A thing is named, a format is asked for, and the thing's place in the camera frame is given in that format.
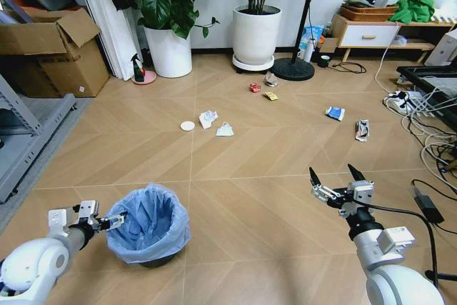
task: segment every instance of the power adapter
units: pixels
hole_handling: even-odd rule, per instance
[[[438,211],[430,197],[422,194],[416,186],[413,186],[413,197],[429,223],[440,224],[444,222],[443,216],[441,216],[440,211]]]

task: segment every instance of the red wrapper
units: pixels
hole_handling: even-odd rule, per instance
[[[252,83],[249,85],[249,88],[251,89],[251,92],[252,93],[257,93],[257,92],[260,92],[260,85],[256,84],[256,83]]]

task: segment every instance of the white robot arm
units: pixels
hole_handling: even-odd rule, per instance
[[[444,305],[438,289],[417,271],[398,264],[405,260],[406,248],[415,239],[404,226],[384,229],[366,206],[371,204],[374,183],[365,180],[351,165],[355,179],[347,188],[330,189],[321,184],[310,168],[311,193],[330,207],[338,209],[351,228],[349,237],[366,275],[366,292],[372,305]]]
[[[74,212],[78,213],[73,223]],[[100,231],[123,224],[125,213],[97,218],[95,200],[48,213],[49,234],[18,246],[1,264],[0,304],[42,305],[72,257]]]

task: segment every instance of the blue trash bag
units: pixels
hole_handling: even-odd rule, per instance
[[[136,189],[111,207],[127,211],[125,223],[106,232],[108,247],[128,264],[170,256],[191,239],[189,215],[176,194],[160,184]]]

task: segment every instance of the white cabinet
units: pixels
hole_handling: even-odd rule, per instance
[[[441,37],[452,27],[452,23],[446,22],[402,24],[392,21],[350,21],[336,14],[332,20],[331,35],[338,38],[338,48],[346,49],[343,62],[346,62],[353,48],[389,47],[389,49],[420,50],[423,53],[417,62],[421,63],[425,55],[435,48]],[[408,39],[406,45],[391,44],[397,33],[406,36]]]

